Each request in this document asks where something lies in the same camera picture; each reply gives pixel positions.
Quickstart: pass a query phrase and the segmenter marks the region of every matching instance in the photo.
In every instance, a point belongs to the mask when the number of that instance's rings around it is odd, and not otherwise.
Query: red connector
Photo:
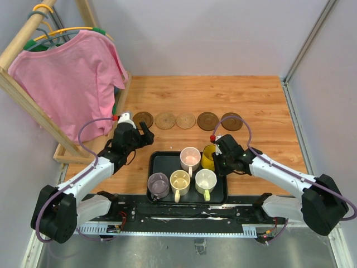
[[[211,136],[210,136],[210,139],[211,139],[211,142],[214,143],[214,142],[216,141],[216,136],[211,135]]]

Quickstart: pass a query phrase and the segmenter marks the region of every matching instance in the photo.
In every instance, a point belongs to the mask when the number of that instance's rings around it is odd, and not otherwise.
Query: metal floor
[[[76,253],[68,259],[56,259]],[[207,238],[206,247],[192,237],[120,236],[92,242],[75,235],[67,243],[44,246],[39,268],[210,268],[210,267],[337,267],[328,237],[308,228],[288,227],[270,246],[252,238]]]

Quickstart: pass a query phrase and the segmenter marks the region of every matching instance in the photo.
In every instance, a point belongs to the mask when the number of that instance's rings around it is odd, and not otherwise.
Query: wooden clothes rack
[[[91,6],[88,0],[75,0],[80,14],[83,18],[85,26],[95,27],[97,22],[94,18]],[[53,7],[56,0],[43,0],[42,4]],[[49,10],[45,7],[40,7],[38,11],[48,14]],[[83,163],[89,164],[92,157],[81,150],[80,146],[74,144],[66,134],[48,117],[40,106],[25,92],[25,90],[7,73],[8,68],[13,63],[17,55],[22,51],[26,42],[31,38],[34,31],[38,28],[44,16],[41,14],[33,14],[23,25],[14,39],[10,42],[7,48],[0,56],[0,87],[18,104],[20,105],[37,123],[48,131],[59,143],[54,154],[54,159],[60,163]],[[128,82],[125,90],[120,91],[115,98],[117,104],[116,114],[123,112],[124,103],[129,91],[131,83],[131,74],[129,74]],[[93,151],[99,152],[104,148],[107,140],[113,137],[115,125],[108,136],[101,136],[86,142],[85,144]]]

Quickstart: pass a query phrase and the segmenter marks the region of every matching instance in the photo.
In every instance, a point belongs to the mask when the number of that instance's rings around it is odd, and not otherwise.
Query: brown coaster
[[[150,128],[154,123],[154,118],[148,112],[139,112],[133,117],[133,121],[139,130],[141,129],[140,122],[145,122],[146,126]]]
[[[184,130],[193,127],[195,123],[196,118],[191,113],[182,113],[176,118],[176,124]]]
[[[227,117],[227,116],[237,116],[240,117],[241,116],[239,114],[236,113],[226,113],[222,116],[222,119]],[[241,120],[238,119],[234,119],[234,118],[230,118],[227,119],[226,121],[222,122],[222,126],[229,131],[237,131],[240,130],[242,128],[243,122]]]
[[[217,126],[218,117],[214,113],[204,112],[197,118],[197,125],[203,130],[211,131]]]
[[[175,123],[176,117],[172,113],[163,112],[155,117],[155,125],[162,130],[170,129]]]

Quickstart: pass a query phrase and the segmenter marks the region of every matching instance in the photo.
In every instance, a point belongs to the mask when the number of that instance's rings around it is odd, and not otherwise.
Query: pink t-shirt
[[[86,122],[112,116],[114,86],[124,89],[128,79],[114,44],[86,30],[60,47],[21,52],[9,74],[74,142]],[[81,140],[107,135],[112,127],[109,120],[94,122]]]

